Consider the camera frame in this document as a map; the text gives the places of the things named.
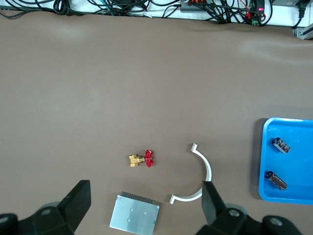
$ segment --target blue plastic tray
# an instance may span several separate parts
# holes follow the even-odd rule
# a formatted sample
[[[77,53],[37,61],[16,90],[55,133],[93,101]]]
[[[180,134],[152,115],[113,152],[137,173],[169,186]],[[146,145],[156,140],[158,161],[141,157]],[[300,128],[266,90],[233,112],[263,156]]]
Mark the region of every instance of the blue plastic tray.
[[[287,154],[272,144],[277,137],[290,146]],[[279,190],[265,178],[270,170],[287,183],[287,189]],[[312,120],[272,117],[265,122],[259,193],[265,201],[313,205]]]

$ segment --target red valve handle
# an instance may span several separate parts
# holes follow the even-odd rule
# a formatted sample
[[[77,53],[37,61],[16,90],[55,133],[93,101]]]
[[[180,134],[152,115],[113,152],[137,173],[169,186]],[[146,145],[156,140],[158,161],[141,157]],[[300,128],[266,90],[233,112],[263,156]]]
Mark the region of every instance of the red valve handle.
[[[152,167],[153,166],[153,152],[151,150],[147,150],[146,151],[146,155],[145,155],[145,161],[148,167]]]

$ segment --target brass valve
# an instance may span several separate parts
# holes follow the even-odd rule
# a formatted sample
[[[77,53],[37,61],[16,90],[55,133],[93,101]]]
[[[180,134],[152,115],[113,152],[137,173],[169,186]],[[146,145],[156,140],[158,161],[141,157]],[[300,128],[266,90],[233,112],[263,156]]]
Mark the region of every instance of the brass valve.
[[[140,163],[145,162],[145,157],[139,156],[138,154],[132,154],[129,156],[129,160],[131,162],[131,167],[138,166]]]

